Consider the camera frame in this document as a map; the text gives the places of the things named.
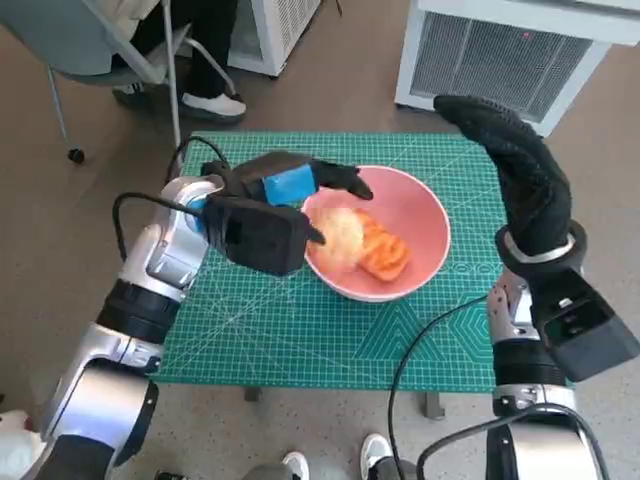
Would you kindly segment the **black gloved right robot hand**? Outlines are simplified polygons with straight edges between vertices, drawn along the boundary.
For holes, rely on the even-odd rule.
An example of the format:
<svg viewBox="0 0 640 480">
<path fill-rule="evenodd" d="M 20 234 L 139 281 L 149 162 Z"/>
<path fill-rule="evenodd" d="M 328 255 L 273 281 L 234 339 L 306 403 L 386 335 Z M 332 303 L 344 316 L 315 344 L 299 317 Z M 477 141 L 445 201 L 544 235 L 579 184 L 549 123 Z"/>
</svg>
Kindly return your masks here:
<svg viewBox="0 0 640 480">
<path fill-rule="evenodd" d="M 568 242 L 570 183 L 536 131 L 512 110 L 471 96 L 438 95 L 435 111 L 494 163 L 508 231 L 529 257 Z"/>
</svg>

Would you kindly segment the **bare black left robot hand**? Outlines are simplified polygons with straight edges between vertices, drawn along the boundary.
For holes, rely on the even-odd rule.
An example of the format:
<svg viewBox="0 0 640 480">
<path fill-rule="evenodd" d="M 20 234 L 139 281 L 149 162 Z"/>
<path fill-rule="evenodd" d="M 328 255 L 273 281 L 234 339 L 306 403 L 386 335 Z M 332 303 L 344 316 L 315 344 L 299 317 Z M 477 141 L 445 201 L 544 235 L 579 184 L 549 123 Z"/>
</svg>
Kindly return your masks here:
<svg viewBox="0 0 640 480">
<path fill-rule="evenodd" d="M 287 151 L 249 160 L 223 178 L 226 199 L 211 210 L 219 217 L 211 230 L 229 254 L 302 253 L 309 242 L 323 243 L 323 235 L 293 206 L 322 187 L 373 198 L 357 167 Z"/>
</svg>

